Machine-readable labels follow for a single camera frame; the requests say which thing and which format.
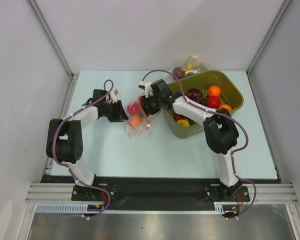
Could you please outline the small orange fake tangerine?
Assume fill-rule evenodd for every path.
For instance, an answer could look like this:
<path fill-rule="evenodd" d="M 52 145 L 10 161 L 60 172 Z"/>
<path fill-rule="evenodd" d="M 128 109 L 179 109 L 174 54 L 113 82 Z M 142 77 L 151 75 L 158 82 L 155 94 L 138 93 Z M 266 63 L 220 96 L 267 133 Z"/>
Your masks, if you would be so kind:
<path fill-rule="evenodd" d="M 138 115 L 132 115 L 129 118 L 128 123 L 129 123 L 131 128 L 135 129 L 135 128 L 138 128 L 139 126 L 141 126 L 143 124 L 143 118 L 138 116 Z"/>

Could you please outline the dark purple fake grapes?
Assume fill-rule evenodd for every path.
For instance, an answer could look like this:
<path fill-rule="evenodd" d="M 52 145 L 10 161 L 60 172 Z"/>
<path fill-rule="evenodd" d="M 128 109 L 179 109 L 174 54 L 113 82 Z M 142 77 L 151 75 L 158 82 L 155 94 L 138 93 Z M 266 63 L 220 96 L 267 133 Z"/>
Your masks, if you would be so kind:
<path fill-rule="evenodd" d="M 194 98 L 193 101 L 200 105 L 207 106 L 208 98 L 207 97 L 198 97 L 198 98 Z"/>

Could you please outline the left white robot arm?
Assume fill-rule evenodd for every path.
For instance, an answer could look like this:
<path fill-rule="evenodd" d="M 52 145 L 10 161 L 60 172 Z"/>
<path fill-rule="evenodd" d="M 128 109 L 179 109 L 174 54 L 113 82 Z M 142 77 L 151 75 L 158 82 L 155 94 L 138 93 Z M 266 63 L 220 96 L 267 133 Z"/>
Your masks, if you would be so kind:
<path fill-rule="evenodd" d="M 96 175 L 81 159 L 84 151 L 83 129 L 99 118 L 107 118 L 111 123 L 128 119 L 117 94 L 117 89 L 95 89 L 92 98 L 79 110 L 49 122 L 46 155 L 68 170 L 75 185 L 83 187 L 82 194 L 89 200 L 97 199 L 100 192 L 106 194 L 106 190 L 98 186 Z"/>

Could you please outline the clear zip bag orange seal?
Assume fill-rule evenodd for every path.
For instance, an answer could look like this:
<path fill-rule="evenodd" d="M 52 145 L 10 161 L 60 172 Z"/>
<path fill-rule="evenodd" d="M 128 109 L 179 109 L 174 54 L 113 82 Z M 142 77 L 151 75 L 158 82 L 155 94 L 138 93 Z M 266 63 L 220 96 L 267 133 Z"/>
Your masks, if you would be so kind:
<path fill-rule="evenodd" d="M 147 131 L 151 127 L 151 122 L 162 112 L 160 109 L 155 114 L 147 115 L 145 107 L 142 106 L 143 97 L 144 94 L 141 94 L 136 100 L 130 102 L 126 107 L 128 121 L 125 125 L 125 129 L 127 135 L 131 139 Z"/>

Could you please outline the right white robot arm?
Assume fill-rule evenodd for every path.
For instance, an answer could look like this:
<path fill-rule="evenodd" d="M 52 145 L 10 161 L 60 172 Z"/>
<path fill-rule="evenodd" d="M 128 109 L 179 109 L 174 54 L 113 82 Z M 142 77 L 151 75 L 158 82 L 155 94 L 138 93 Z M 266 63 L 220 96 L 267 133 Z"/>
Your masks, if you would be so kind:
<path fill-rule="evenodd" d="M 229 111 L 202 106 L 188 98 L 183 88 L 179 92 L 172 92 L 162 79 L 152 83 L 141 80 L 139 88 L 144 90 L 139 100 L 140 108 L 147 117 L 160 110 L 172 110 L 203 127 L 208 147 L 217 154 L 222 185 L 220 194 L 227 201 L 237 197 L 242 184 L 233 169 L 232 151 L 237 145 L 239 132 Z"/>

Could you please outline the red fake apple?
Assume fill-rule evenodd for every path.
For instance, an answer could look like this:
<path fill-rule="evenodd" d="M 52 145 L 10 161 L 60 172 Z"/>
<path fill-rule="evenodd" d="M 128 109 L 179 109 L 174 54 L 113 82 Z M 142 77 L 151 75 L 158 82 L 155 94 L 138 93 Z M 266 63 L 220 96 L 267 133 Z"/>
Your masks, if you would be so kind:
<path fill-rule="evenodd" d="M 127 106 L 127 112 L 129 115 L 139 115 L 140 113 L 140 105 L 138 102 L 131 102 L 128 106 Z"/>
<path fill-rule="evenodd" d="M 218 109 L 221 106 L 221 100 L 218 96 L 209 96 L 206 100 L 206 106 L 212 109 Z"/>

